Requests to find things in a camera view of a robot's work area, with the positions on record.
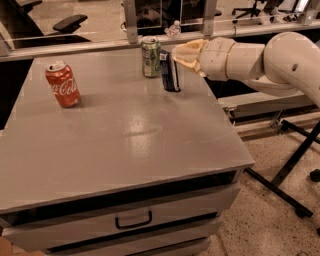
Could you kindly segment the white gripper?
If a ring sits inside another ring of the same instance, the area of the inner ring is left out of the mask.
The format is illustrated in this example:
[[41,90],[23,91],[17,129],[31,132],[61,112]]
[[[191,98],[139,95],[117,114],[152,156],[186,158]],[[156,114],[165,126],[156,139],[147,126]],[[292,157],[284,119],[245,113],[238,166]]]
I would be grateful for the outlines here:
[[173,48],[172,56],[177,63],[200,77],[247,81],[262,73],[264,48],[263,44],[239,43],[218,37],[209,42],[196,39],[179,44]]

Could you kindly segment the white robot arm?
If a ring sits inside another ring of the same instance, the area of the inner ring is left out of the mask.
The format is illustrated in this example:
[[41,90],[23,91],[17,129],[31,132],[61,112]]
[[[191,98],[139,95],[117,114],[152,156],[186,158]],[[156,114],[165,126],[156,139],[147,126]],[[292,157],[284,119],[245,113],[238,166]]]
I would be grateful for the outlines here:
[[273,96],[301,91],[320,107],[320,49],[297,32],[279,33],[265,44],[192,40],[175,46],[172,58],[210,80],[240,81]]

